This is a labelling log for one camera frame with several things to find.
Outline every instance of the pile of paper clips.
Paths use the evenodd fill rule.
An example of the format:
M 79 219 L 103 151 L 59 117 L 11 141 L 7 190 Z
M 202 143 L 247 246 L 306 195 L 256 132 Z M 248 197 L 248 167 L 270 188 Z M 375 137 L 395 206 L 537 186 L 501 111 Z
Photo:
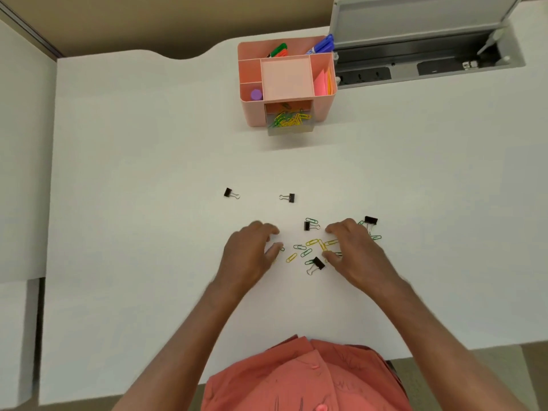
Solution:
M 310 118 L 312 118 L 312 116 L 310 114 L 305 114 L 303 109 L 298 112 L 281 111 L 276 118 L 274 118 L 274 122 L 270 125 L 270 127 L 302 125 L 303 119 Z
M 365 220 L 360 221 L 358 223 L 359 225 L 365 225 L 365 227 L 367 229 L 367 232 L 369 232 L 369 235 L 371 236 L 371 238 L 373 238 L 374 241 L 382 238 L 382 236 L 380 236 L 380 235 L 371 235 L 371 231 L 372 231 L 373 227 L 377 224 L 377 221 L 378 221 L 378 219 L 375 218 L 375 217 L 366 216 Z M 307 217 L 305 219 L 305 231 L 309 231 L 310 228 L 313 227 L 313 226 L 317 226 L 317 229 L 320 229 L 319 223 L 316 219 L 312 219 L 310 217 Z M 305 245 L 297 244 L 297 245 L 293 245 L 293 248 L 302 251 L 301 252 L 301 257 L 304 258 L 305 256 L 309 255 L 312 252 L 312 248 L 310 248 L 310 247 L 315 245 L 315 244 L 319 244 L 319 246 L 321 247 L 322 252 L 323 252 L 323 251 L 327 250 L 327 247 L 329 247 L 331 245 L 338 244 L 338 243 L 339 243 L 338 239 L 333 239 L 333 240 L 327 241 L 327 242 L 324 242 L 321 239 L 311 239 Z M 338 255 L 339 257 L 343 256 L 342 252 L 335 252 L 335 254 Z M 285 260 L 285 262 L 290 263 L 294 259 L 296 259 L 297 256 L 298 256 L 298 253 L 293 253 Z M 306 270 L 306 273 L 309 276 L 311 276 L 314 273 L 314 271 L 317 271 L 318 269 L 323 269 L 325 267 L 325 264 L 323 262 L 321 262 L 318 257 L 315 257 L 314 259 L 306 261 L 305 265 L 310 265 L 311 266 L 309 269 Z

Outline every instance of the finger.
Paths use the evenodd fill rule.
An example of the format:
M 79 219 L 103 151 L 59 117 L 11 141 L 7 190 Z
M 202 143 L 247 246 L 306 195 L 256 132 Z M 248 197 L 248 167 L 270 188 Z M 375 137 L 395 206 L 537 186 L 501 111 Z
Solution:
M 341 222 L 330 223 L 325 228 L 325 231 L 327 233 L 334 234 L 337 238 L 340 238 L 344 234 L 348 233 L 348 229 L 346 229 Z
M 339 271 L 339 265 L 341 262 L 343 262 L 342 258 L 340 258 L 337 254 L 335 254 L 333 251 L 324 251 L 322 252 L 323 257 L 329 262 L 337 271 Z
M 265 238 L 269 237 L 270 235 L 277 235 L 279 234 L 279 229 L 277 226 L 272 225 L 271 223 L 265 223 L 261 227 L 262 233 L 265 235 Z
M 259 229 L 260 227 L 262 227 L 263 223 L 261 221 L 253 221 L 249 224 L 249 227 L 251 229 Z
M 348 229 L 349 231 L 353 231 L 356 226 L 358 226 L 358 224 L 356 223 L 355 220 L 353 220 L 352 218 L 346 218 L 344 221 L 341 222 L 346 229 Z
M 276 259 L 278 256 L 280 250 L 283 248 L 283 242 L 275 242 L 267 252 L 265 252 L 266 261 L 268 263 L 268 266 L 272 265 L 272 262 Z

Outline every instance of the desk surface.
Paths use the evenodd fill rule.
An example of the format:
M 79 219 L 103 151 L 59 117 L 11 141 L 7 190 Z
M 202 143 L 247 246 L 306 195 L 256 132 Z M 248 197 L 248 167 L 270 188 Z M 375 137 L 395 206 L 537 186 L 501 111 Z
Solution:
M 288 250 L 230 318 L 202 382 L 295 333 L 409 355 L 333 269 L 284 262 L 328 237 L 302 231 L 305 217 L 378 217 L 396 268 L 469 348 L 548 339 L 548 1 L 512 21 L 524 68 L 341 90 L 314 132 L 274 138 L 245 124 L 236 46 L 325 29 L 186 61 L 61 59 L 41 402 L 125 391 L 254 219 L 278 224 Z M 278 200 L 288 193 L 295 204 Z

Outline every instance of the pink desk organizer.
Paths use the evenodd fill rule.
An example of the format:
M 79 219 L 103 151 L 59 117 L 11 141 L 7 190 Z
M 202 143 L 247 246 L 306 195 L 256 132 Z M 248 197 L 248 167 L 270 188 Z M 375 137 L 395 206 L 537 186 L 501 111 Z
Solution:
M 265 105 L 276 102 L 312 101 L 317 122 L 327 117 L 335 94 L 335 68 L 332 53 L 307 55 L 324 36 L 246 41 L 238 45 L 240 99 L 249 126 L 266 126 Z M 288 55 L 269 57 L 280 44 L 287 44 Z M 332 95 L 316 95 L 314 81 L 322 70 L 330 69 Z M 252 101 L 251 92 L 259 89 L 262 101 Z

